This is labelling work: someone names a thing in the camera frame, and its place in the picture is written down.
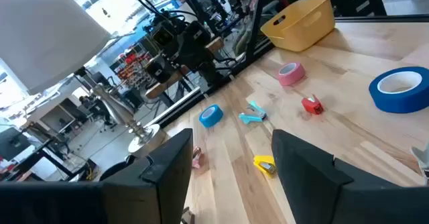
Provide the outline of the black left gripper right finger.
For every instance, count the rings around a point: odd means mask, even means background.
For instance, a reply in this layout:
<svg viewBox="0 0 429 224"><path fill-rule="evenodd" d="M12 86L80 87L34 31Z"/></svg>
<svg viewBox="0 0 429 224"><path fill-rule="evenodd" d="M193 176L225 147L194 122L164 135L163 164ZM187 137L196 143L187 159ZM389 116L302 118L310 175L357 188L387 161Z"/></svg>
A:
<svg viewBox="0 0 429 224"><path fill-rule="evenodd" d="M296 224L429 224L429 186L398 186L282 129L271 149Z"/></svg>

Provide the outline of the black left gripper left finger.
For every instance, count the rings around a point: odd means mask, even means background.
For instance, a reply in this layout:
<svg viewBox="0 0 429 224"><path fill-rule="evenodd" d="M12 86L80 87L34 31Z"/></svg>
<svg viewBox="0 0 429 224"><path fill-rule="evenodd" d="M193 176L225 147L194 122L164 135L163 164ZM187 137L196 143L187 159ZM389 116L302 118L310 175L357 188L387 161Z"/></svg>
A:
<svg viewBox="0 0 429 224"><path fill-rule="evenodd" d="M185 128L98 182L0 182L0 224L180 224L192 151Z"/></svg>

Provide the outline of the light blue tape roll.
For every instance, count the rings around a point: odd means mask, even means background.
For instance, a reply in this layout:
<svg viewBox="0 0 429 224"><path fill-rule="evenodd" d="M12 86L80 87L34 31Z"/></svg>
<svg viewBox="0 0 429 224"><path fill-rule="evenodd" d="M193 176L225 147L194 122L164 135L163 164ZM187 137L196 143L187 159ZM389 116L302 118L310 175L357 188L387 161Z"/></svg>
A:
<svg viewBox="0 0 429 224"><path fill-rule="evenodd" d="M200 115L199 121L204 127L212 127L223 117L223 111L218 105L211 105L206 108Z"/></svg>

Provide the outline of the yellow mini stapler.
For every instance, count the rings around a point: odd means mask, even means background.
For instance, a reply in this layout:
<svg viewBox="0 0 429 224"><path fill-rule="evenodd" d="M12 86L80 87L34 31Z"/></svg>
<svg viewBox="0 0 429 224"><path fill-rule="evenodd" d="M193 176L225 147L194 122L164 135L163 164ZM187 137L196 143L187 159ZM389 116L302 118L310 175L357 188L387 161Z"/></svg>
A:
<svg viewBox="0 0 429 224"><path fill-rule="evenodd" d="M270 178L273 178L277 171L273 156L254 156L253 165Z"/></svg>

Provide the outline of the red staple remover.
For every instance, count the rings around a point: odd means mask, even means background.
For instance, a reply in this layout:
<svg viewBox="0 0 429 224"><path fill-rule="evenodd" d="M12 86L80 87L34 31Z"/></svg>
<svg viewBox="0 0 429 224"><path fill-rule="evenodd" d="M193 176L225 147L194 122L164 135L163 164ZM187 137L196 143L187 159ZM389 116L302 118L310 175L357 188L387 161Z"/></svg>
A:
<svg viewBox="0 0 429 224"><path fill-rule="evenodd" d="M315 95L312 95L308 98L303 98L301 100L301 104L307 112L314 115L320 115L324 111L321 102Z"/></svg>

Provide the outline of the teal staple remover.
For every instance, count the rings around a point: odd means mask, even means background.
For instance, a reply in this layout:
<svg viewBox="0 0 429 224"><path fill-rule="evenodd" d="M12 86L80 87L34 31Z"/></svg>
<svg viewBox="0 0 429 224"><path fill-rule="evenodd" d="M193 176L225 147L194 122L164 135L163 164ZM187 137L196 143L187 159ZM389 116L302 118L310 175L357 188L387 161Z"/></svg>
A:
<svg viewBox="0 0 429 224"><path fill-rule="evenodd" d="M255 101L248 103L246 110L246 113L239 114L239 119L244 124L249 124L251 122L262 122L267 117L266 112L260 106L258 106Z"/></svg>

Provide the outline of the grey staple remover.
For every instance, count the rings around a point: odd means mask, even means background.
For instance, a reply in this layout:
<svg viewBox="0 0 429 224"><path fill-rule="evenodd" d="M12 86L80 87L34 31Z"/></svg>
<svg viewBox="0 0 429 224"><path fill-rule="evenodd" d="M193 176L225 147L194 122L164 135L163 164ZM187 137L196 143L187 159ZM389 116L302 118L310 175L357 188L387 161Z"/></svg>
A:
<svg viewBox="0 0 429 224"><path fill-rule="evenodd" d="M412 146L410 148L412 155L417 159L420 172L424 178L424 183L429 186L429 142L424 150Z"/></svg>

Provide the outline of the pink staple remover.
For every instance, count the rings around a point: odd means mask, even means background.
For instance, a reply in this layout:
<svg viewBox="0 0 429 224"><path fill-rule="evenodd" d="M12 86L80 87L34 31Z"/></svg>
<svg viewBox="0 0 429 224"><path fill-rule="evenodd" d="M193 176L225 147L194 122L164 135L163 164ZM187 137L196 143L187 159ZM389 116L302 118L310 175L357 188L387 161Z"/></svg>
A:
<svg viewBox="0 0 429 224"><path fill-rule="evenodd" d="M192 167L198 169L201 167L203 153L200 147L196 146L193 149Z"/></svg>

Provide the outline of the dark blue tape roll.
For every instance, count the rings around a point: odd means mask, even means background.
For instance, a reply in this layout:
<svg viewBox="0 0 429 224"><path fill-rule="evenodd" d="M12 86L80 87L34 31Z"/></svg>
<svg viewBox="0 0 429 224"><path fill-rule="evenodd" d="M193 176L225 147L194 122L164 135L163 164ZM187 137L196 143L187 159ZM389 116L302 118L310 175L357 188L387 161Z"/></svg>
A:
<svg viewBox="0 0 429 224"><path fill-rule="evenodd" d="M412 113L429 107L429 69L407 66L389 70L369 84L375 106L388 113Z"/></svg>

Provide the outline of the pink tape roll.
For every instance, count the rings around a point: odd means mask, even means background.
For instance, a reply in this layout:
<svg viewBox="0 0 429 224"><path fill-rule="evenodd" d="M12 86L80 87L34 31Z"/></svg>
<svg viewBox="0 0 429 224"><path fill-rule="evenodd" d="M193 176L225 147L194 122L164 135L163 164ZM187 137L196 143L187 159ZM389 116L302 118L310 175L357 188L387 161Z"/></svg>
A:
<svg viewBox="0 0 429 224"><path fill-rule="evenodd" d="M278 70L278 80L282 86L292 85L305 75L304 67L297 62L285 64Z"/></svg>

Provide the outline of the wooden background table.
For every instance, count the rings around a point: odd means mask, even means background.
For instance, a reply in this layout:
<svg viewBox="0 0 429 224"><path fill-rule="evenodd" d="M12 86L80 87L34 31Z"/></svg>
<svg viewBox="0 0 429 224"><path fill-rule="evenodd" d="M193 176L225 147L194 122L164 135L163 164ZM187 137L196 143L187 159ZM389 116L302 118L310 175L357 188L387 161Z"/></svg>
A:
<svg viewBox="0 0 429 224"><path fill-rule="evenodd" d="M205 48L208 49L211 53L215 53L217 50L220 50L223 46L224 46L223 39L221 37L217 37L209 44L207 44ZM145 96L148 99L157 98L174 83L178 82L179 80L182 80L183 76L189 72L190 70L186 66L183 66L181 70L174 71L171 77L165 83L156 83L153 87L149 88L145 93Z"/></svg>

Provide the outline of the shelf with coloured bins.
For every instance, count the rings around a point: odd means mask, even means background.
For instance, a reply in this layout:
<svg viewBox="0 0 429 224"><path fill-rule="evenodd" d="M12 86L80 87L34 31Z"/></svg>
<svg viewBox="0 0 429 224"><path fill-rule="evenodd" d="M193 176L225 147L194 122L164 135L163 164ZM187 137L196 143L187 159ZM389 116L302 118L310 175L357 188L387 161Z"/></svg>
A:
<svg viewBox="0 0 429 224"><path fill-rule="evenodd" d="M146 65L150 59L151 56L148 52L120 54L119 66L114 71L122 83L129 88L134 87L139 90L152 81L151 76L146 71Z"/></svg>

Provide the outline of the black computer monitor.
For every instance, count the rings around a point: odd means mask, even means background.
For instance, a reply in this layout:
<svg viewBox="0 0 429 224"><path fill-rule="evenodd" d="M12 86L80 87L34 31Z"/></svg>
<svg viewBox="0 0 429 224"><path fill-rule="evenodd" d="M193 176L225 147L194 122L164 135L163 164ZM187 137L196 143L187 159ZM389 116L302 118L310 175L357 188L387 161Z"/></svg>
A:
<svg viewBox="0 0 429 224"><path fill-rule="evenodd" d="M14 127L0 132L0 157L12 160L30 146L28 138Z"/></svg>

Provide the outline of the yellow plastic basket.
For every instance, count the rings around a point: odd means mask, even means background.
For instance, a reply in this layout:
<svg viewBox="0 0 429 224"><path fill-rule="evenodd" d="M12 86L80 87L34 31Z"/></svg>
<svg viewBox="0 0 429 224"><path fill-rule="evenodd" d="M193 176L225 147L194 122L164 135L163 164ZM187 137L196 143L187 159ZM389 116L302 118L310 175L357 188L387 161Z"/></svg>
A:
<svg viewBox="0 0 429 224"><path fill-rule="evenodd" d="M277 48L301 52L335 27L330 0L299 0L273 16L261 31Z"/></svg>

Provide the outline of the table lamp white shade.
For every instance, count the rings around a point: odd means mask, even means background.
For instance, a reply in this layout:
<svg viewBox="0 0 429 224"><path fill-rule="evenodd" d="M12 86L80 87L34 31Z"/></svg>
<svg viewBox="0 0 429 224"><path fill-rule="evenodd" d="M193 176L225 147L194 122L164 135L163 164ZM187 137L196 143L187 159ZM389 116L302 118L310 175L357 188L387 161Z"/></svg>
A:
<svg viewBox="0 0 429 224"><path fill-rule="evenodd" d="M112 39L75 0L0 0L0 117L40 122Z"/></svg>

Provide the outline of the black metal frame post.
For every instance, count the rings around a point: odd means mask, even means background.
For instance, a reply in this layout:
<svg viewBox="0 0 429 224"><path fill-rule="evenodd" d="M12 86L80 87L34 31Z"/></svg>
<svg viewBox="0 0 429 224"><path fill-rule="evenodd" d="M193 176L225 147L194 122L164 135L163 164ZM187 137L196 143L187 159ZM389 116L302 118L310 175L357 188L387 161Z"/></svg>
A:
<svg viewBox="0 0 429 224"><path fill-rule="evenodd" d="M259 24L261 23L262 9L267 4L268 0L258 0L255 4L256 8L253 14L251 37L247 43L245 55L246 65L252 64L273 48L273 44L266 36L262 35L262 39L258 39L258 33L261 31Z"/></svg>

